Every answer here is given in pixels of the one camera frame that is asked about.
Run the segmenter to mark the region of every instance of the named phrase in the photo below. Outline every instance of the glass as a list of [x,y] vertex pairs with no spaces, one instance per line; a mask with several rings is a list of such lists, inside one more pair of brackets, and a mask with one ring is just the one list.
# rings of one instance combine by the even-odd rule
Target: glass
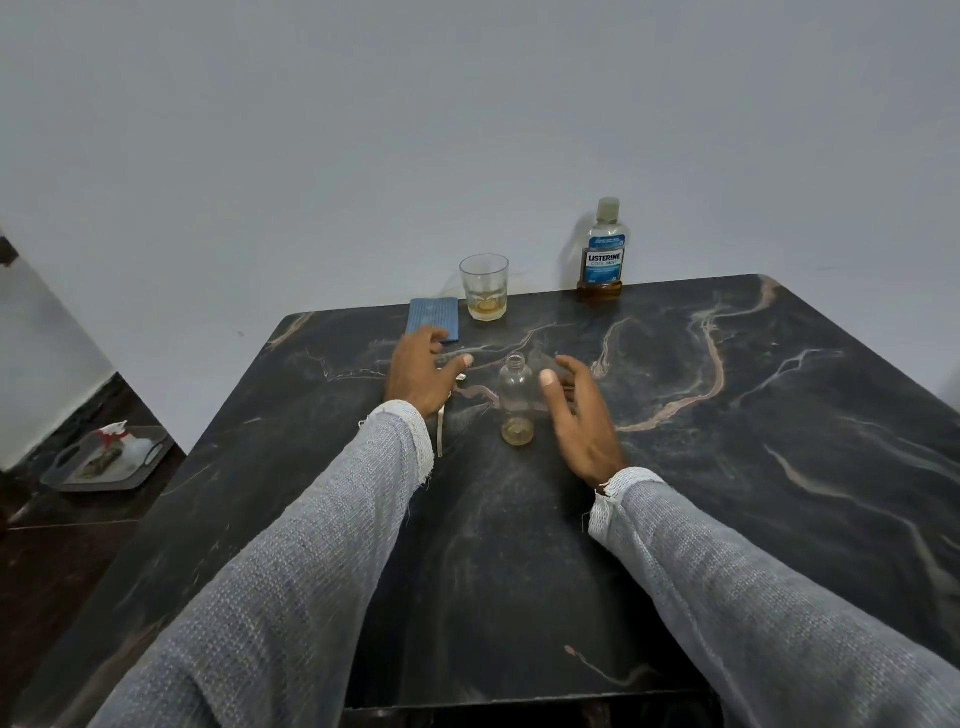
[[510,261],[503,255],[471,255],[460,264],[467,294],[467,310],[477,321],[496,321],[507,312],[507,274]]
[[503,413],[500,434],[515,447],[527,445],[534,439],[534,384],[534,373],[523,354],[510,354],[496,378],[496,394]]

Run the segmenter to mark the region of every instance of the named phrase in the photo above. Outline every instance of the blue notebook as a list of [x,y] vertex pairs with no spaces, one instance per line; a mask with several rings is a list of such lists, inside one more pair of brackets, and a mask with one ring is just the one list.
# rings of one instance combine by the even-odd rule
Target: blue notebook
[[420,327],[445,328],[450,335],[444,343],[460,339],[460,317],[457,314],[456,299],[413,299],[410,302],[410,318],[407,319],[407,333],[413,333]]

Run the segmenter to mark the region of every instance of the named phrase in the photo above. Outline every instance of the tray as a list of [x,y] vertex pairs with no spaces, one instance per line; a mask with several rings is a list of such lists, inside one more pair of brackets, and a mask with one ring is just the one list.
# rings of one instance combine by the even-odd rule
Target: tray
[[103,452],[103,441],[96,432],[88,432],[78,443],[63,449],[53,466],[40,477],[40,482],[64,493],[97,493],[101,491],[130,491],[143,484],[157,464],[173,447],[174,441],[159,425],[128,427],[133,437],[146,438],[154,443],[147,461],[130,472],[120,461],[110,465],[102,474],[92,478],[79,477],[84,465]]

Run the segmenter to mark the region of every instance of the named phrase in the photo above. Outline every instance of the empty glass bottle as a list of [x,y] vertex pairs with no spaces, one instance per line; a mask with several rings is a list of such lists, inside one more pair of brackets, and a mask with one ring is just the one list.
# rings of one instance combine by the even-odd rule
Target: empty glass bottle
[[533,388],[534,373],[521,353],[512,353],[496,380],[500,397],[503,439],[514,446],[526,445],[534,439]]

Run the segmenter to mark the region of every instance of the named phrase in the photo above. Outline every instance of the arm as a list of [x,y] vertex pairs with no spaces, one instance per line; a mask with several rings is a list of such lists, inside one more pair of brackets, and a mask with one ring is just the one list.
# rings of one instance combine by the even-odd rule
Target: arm
[[[750,726],[960,725],[960,672],[627,468],[589,369],[558,356],[543,393],[561,453],[597,491],[590,535],[616,555]],[[576,402],[577,414],[567,407]]]
[[91,725],[335,726],[367,607],[411,495],[433,468],[424,417],[469,355],[401,340],[387,401],[270,527],[186,606]]

